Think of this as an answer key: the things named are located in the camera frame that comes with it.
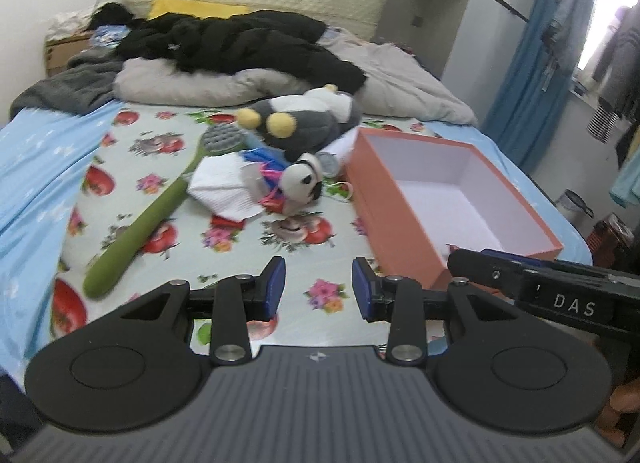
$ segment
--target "open cardboard box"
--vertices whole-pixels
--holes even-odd
[[[449,246],[554,259],[562,243],[473,145],[360,128],[346,173],[387,274],[446,289]]]

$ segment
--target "blue bed sheet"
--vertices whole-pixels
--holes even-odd
[[[22,383],[49,342],[52,281],[84,174],[121,103],[25,109],[0,130],[0,366]]]
[[[424,125],[443,138],[462,141],[478,148],[531,203],[532,207],[537,210],[540,217],[564,245],[564,249],[558,255],[558,259],[582,265],[593,264],[587,243],[578,231],[558,212],[522,170],[516,167],[500,151],[491,138],[471,126],[450,125],[444,122],[424,122]]]

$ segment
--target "gray ridged panel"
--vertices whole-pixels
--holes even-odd
[[[326,358],[311,356],[319,351]],[[12,458],[15,463],[622,460],[588,428],[540,439],[483,429],[450,409],[419,370],[385,364],[370,347],[264,347],[251,364],[215,370],[198,398],[161,423],[93,437],[47,427]]]

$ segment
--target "green brush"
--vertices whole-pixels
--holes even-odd
[[[242,131],[232,123],[215,125],[207,129],[198,143],[191,163],[149,207],[140,214],[89,268],[84,279],[84,294],[90,299],[107,295],[127,271],[146,240],[156,228],[173,214],[187,198],[187,181],[200,162],[207,156],[223,156],[246,148]]]

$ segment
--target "white towel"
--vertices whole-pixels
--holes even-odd
[[[242,221],[257,216],[263,208],[254,202],[241,178],[247,164],[235,152],[206,157],[193,173],[187,192],[221,218]]]

